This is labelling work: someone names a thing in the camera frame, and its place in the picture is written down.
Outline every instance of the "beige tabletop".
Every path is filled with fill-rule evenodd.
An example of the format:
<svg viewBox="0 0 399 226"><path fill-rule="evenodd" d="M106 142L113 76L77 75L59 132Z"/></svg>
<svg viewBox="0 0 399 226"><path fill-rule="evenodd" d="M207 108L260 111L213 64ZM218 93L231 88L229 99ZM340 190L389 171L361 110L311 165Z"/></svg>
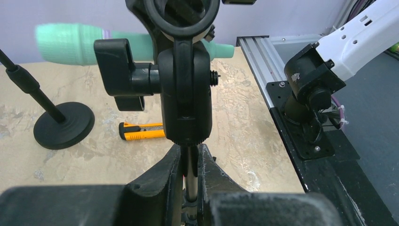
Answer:
<svg viewBox="0 0 399 226"><path fill-rule="evenodd" d="M238 184L256 192L303 189L240 48L216 59L221 75L212 88L213 127L208 145L219 166ZM106 94L97 66L24 64L55 103L89 106L96 122L79 144L48 150L36 143L33 126L44 110L23 93L0 65L0 192L11 186L125 184L159 161L172 146L165 138L123 141L118 124L162 122L160 97L145 98L144 112L119 112Z"/></svg>

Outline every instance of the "black mounting plate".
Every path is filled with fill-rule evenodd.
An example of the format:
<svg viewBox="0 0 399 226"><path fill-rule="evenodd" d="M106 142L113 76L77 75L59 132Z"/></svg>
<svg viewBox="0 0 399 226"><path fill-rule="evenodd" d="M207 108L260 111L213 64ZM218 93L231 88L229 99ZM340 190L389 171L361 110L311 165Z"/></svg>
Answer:
<svg viewBox="0 0 399 226"><path fill-rule="evenodd" d="M285 85L283 87L279 85L280 81L269 82L266 85L267 92L271 94L271 100L273 101L275 106L282 112L282 115L284 115L283 106L292 93L289 83L287 81L284 81L284 83ZM301 159L318 159L327 156L333 156L335 154L334 148L331 146L330 141L323 131L321 131L320 140L312 144L307 141L303 131L303 126L295 125L294 123L290 122L286 117L283 117L283 119L284 126L288 131L288 135L291 137L291 140L294 143L295 150L297 151Z"/></svg>

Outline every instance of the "black metal pole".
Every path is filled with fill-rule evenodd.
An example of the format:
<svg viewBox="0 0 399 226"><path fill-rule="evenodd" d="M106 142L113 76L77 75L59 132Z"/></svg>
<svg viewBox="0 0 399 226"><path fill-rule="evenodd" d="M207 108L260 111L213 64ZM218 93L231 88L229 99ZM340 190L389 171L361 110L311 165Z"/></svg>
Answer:
<svg viewBox="0 0 399 226"><path fill-rule="evenodd" d="M33 99L36 100L36 102L39 103L39 105L46 110L46 112L53 118L57 123L62 123L65 121L65 116L61 113L60 110L49 100L49 98L41 91L41 89L38 89L30 95L33 97Z"/></svg>
<svg viewBox="0 0 399 226"><path fill-rule="evenodd" d="M10 60L6 54L1 51L0 49L0 62L6 67L7 70L9 71L15 71L16 70L16 65Z"/></svg>
<svg viewBox="0 0 399 226"><path fill-rule="evenodd" d="M57 122L65 121L65 116L40 90L39 83L23 67L14 64L0 49L0 63L6 67L8 77L24 92L30 94L40 106Z"/></svg>

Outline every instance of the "screw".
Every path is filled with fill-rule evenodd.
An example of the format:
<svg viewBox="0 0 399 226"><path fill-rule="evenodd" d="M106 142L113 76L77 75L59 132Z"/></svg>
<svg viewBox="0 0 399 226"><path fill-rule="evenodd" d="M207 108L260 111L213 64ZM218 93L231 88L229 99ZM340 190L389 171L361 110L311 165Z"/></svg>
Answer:
<svg viewBox="0 0 399 226"><path fill-rule="evenodd" d="M211 71L211 86L217 86L219 84L220 75L217 71Z"/></svg>

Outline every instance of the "purple cable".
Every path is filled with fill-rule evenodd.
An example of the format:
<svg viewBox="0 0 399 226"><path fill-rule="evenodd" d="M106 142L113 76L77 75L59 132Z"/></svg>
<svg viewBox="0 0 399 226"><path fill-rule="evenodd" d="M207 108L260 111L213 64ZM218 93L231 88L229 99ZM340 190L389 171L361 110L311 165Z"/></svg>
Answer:
<svg viewBox="0 0 399 226"><path fill-rule="evenodd" d="M331 95L331 99L334 101L335 105L336 105L338 108L341 106L341 104L339 103L338 99L337 99L335 96ZM338 111L339 111L339 117L340 117L341 119L344 119L345 116L344 116L344 114L343 114L343 109L342 109L342 108L339 108ZM340 125L340 129L341 129L342 131L344 131L344 129L343 129L344 123L340 121L340 122L339 122L339 125Z"/></svg>

